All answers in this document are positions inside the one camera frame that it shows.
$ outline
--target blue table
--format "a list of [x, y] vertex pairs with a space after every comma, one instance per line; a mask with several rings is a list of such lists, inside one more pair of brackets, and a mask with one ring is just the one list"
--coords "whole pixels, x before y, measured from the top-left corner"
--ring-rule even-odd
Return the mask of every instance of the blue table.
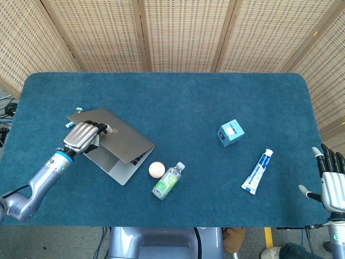
[[[68, 134], [75, 108], [113, 111], [156, 143], [120, 186], [83, 155], [28, 223], [83, 226], [289, 226], [323, 222], [326, 211], [298, 190], [318, 192], [312, 146], [320, 144], [298, 74], [37, 73], [28, 77], [0, 165], [0, 192], [28, 183]], [[219, 127], [237, 119], [245, 135], [223, 147]], [[241, 189], [266, 148], [272, 160], [255, 196]], [[164, 201], [148, 167], [186, 165]]]

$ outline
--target ball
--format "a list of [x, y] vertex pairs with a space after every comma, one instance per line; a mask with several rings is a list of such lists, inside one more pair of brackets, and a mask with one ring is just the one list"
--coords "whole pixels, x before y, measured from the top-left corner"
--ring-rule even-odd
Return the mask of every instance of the ball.
[[165, 173], [165, 167], [161, 162], [153, 162], [149, 167], [149, 174], [153, 178], [161, 178]]

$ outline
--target water bottle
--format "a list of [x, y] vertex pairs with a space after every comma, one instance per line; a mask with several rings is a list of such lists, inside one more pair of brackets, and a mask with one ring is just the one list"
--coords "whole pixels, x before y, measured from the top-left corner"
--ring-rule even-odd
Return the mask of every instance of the water bottle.
[[181, 178], [182, 170], [184, 170], [184, 164], [181, 162], [178, 162], [174, 167], [170, 167], [155, 187], [153, 187], [152, 193], [160, 200], [163, 200]]

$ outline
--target brown shoe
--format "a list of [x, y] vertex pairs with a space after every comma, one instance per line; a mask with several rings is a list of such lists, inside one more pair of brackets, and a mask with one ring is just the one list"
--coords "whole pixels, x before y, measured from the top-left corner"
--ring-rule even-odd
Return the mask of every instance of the brown shoe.
[[244, 240], [244, 228], [223, 228], [223, 245], [226, 252], [237, 253]]

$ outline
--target laptop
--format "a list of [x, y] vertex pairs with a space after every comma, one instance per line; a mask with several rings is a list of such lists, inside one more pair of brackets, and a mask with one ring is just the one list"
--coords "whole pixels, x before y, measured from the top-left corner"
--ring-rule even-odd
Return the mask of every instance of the laptop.
[[99, 147], [85, 155], [120, 185], [126, 184], [155, 147], [152, 141], [105, 108], [71, 114], [68, 118], [75, 124], [91, 120], [113, 129], [113, 133], [100, 134]]

